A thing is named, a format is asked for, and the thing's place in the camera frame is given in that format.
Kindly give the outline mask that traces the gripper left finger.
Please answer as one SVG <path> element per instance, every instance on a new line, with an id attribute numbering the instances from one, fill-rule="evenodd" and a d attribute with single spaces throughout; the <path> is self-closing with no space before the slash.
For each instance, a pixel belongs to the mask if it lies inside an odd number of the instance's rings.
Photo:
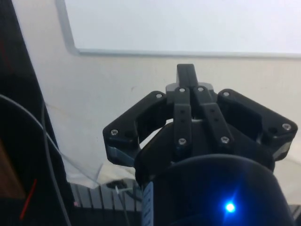
<path id="1" fill-rule="evenodd" d="M 180 156 L 192 140 L 192 65 L 178 64 L 176 82 L 166 91 L 153 91 L 126 110 L 103 129 L 108 160 L 116 165 L 133 165 L 140 143 L 152 132 L 173 120 L 173 127 L 163 138 L 170 141 L 171 152 Z"/>

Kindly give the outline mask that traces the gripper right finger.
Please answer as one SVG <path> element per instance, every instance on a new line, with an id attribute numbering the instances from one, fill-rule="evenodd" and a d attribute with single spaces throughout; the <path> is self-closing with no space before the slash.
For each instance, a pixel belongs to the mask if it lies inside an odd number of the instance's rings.
<path id="1" fill-rule="evenodd" d="M 213 135 L 227 137 L 229 145 L 246 137 L 266 148 L 276 161 L 287 156 L 298 130 L 294 122 L 234 90 L 216 94 L 209 84 L 200 85 L 193 64 L 187 65 L 187 84 L 193 114 L 206 121 Z"/>

